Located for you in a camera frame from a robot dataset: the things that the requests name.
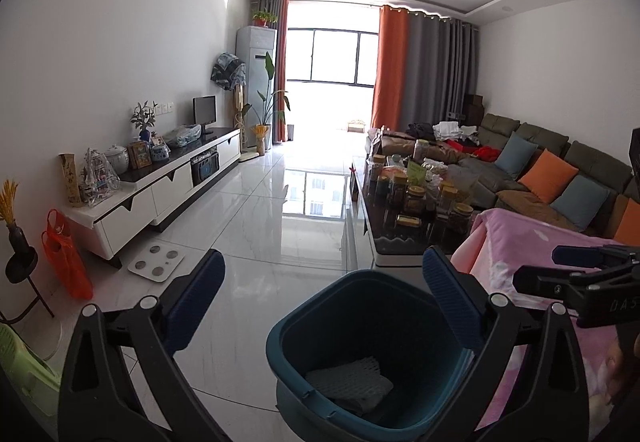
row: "mop bucket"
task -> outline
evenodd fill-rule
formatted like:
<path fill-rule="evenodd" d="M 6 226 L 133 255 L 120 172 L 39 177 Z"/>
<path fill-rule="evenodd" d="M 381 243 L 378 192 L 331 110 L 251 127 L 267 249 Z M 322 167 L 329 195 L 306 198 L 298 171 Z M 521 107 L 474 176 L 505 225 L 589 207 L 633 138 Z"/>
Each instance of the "mop bucket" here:
<path fill-rule="evenodd" d="M 306 442 L 413 441 L 434 422 L 472 361 L 430 294 L 378 271 L 343 276 L 279 321 L 266 355 L 278 410 Z M 374 357 L 391 392 L 357 416 L 306 380 L 311 370 Z"/>

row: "orange curtain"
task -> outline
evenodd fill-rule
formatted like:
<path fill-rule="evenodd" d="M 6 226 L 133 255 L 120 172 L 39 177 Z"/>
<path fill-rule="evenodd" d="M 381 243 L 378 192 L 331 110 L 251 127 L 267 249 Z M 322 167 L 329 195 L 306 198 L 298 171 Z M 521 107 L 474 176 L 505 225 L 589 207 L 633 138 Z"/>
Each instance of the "orange curtain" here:
<path fill-rule="evenodd" d="M 409 41 L 409 13 L 406 9 L 380 8 L 378 73 L 373 89 L 371 126 L 396 130 L 404 93 L 404 65 Z"/>

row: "red mesh bag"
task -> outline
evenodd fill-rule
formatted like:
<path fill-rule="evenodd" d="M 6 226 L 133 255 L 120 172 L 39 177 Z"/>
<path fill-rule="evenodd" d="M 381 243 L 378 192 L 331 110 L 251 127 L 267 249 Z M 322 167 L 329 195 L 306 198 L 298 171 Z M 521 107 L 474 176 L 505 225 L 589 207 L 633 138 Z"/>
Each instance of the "red mesh bag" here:
<path fill-rule="evenodd" d="M 94 286 L 86 275 L 82 258 L 71 238 L 69 224 L 57 209 L 50 210 L 47 215 L 47 230 L 42 233 L 42 247 L 47 260 L 72 297 L 94 297 Z"/>

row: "white tv stand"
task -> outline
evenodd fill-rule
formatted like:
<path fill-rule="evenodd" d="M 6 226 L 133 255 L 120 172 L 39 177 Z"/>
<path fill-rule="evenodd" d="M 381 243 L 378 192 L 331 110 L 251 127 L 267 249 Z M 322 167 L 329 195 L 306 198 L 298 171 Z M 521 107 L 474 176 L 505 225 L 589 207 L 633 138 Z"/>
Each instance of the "white tv stand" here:
<path fill-rule="evenodd" d="M 127 242 L 147 226 L 163 231 L 238 164 L 240 130 L 218 128 L 207 132 L 205 139 L 172 149 L 168 161 L 120 175 L 120 190 L 97 206 L 66 206 L 63 213 L 69 220 L 74 240 L 121 268 L 117 254 Z M 194 187 L 191 158 L 213 146 L 218 147 L 220 168 Z"/>

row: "drawer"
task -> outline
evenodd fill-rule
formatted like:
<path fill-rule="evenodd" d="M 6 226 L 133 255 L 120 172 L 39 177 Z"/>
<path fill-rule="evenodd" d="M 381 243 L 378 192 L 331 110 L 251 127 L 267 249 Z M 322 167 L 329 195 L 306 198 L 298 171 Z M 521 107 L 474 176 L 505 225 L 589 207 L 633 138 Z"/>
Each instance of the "drawer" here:
<path fill-rule="evenodd" d="M 115 254 L 154 218 L 156 206 L 148 187 L 126 199 L 100 222 Z"/>
<path fill-rule="evenodd" d="M 192 188 L 191 162 L 170 171 L 160 180 L 154 182 L 151 185 L 151 191 L 156 204 L 156 214 L 159 215 L 165 209 L 179 204 Z"/>
<path fill-rule="evenodd" d="M 220 167 L 227 162 L 240 155 L 240 135 L 234 135 L 232 138 L 223 141 L 218 145 L 218 160 Z"/>

